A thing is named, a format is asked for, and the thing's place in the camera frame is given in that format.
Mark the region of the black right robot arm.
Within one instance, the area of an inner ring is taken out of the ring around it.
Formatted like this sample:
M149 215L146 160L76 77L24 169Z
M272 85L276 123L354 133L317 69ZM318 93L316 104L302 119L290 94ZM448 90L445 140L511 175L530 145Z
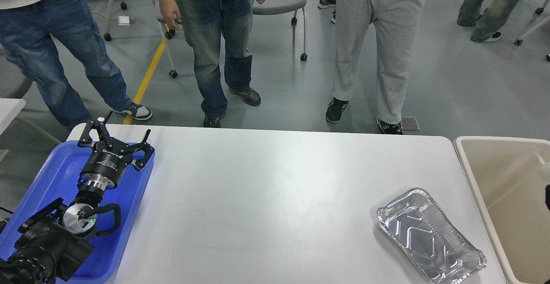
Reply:
M545 187L545 205L550 211L550 185L546 185Z

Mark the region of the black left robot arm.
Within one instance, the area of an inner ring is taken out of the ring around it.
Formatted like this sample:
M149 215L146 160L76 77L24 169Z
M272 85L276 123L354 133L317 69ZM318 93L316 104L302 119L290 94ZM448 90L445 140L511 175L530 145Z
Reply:
M104 120L58 145L1 235L3 284L98 284L122 256L151 170L150 129L139 143Z

